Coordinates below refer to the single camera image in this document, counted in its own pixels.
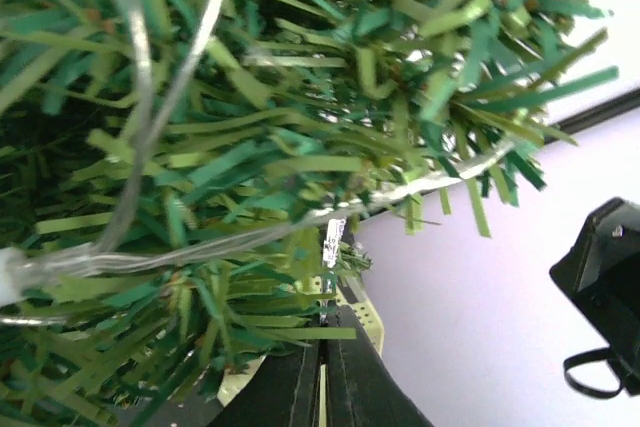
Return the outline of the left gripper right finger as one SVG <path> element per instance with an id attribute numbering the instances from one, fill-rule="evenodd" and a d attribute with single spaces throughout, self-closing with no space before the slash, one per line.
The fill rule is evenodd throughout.
<path id="1" fill-rule="evenodd" d="M 353 310 L 328 317 L 331 327 L 353 329 L 349 340 L 327 343 L 327 424 L 336 427 L 428 427 L 431 422 L 385 367 Z"/>

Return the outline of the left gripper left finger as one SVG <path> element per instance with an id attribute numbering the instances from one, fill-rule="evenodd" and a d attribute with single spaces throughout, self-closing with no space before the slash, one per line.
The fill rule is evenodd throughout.
<path id="1" fill-rule="evenodd" d="M 311 427 L 318 424 L 320 343 L 269 356 L 211 427 Z"/>

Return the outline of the green plastic basket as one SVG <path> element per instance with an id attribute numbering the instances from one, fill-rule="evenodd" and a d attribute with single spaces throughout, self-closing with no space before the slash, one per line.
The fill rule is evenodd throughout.
<path id="1" fill-rule="evenodd" d="M 284 357 L 266 358 L 213 426 L 387 426 L 395 385 L 366 332 L 360 308 L 334 301 L 330 327 L 348 340 L 314 340 Z"/>

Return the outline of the silver merry christmas sign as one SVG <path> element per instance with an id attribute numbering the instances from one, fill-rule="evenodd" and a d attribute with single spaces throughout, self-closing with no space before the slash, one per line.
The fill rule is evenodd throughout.
<path id="1" fill-rule="evenodd" d="M 328 325 L 329 303 L 336 296 L 337 274 L 334 271 L 334 267 L 337 263 L 340 242 L 344 233 L 346 223 L 347 220 L 345 218 L 331 219 L 328 222 L 326 228 L 326 235 L 323 242 L 322 260 L 323 265 L 328 270 L 328 274 L 323 275 L 322 293 L 329 294 L 330 297 L 328 300 L 323 301 L 322 312 L 320 315 L 321 326 Z"/>

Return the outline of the small green christmas tree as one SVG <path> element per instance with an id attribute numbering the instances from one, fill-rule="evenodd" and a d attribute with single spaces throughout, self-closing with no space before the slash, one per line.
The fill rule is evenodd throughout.
<path id="1" fill-rule="evenodd" d="M 331 219 L 545 183 L 591 0 L 1 0 L 1 422 L 150 426 L 314 340 Z"/>

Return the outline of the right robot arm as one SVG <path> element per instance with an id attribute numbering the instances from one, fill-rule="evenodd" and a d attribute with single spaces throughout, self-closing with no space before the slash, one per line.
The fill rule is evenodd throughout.
<path id="1" fill-rule="evenodd" d="M 549 270 L 554 284 L 606 340 L 604 348 L 563 361 L 565 382 L 600 400 L 639 394 L 639 206 L 614 197 L 592 211 L 568 253 Z M 579 382 L 570 370 L 604 362 L 613 390 Z"/>

